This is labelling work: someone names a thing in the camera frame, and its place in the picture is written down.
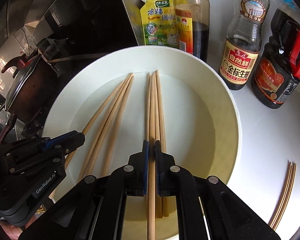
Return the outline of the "person left hand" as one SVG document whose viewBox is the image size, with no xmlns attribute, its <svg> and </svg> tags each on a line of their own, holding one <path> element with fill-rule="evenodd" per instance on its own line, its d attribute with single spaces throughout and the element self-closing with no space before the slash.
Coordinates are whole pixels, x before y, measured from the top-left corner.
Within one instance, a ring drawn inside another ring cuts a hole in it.
<svg viewBox="0 0 300 240">
<path fill-rule="evenodd" d="M 28 223 L 24 226 L 24 228 L 28 228 L 34 221 L 36 221 L 37 217 L 34 215 Z M 13 226 L 6 222 L 5 220 L 0 220 L 0 225 L 3 228 L 3 230 L 6 232 L 8 237 L 12 240 L 17 240 L 21 233 L 23 232 L 23 229 L 17 226 Z"/>
</svg>

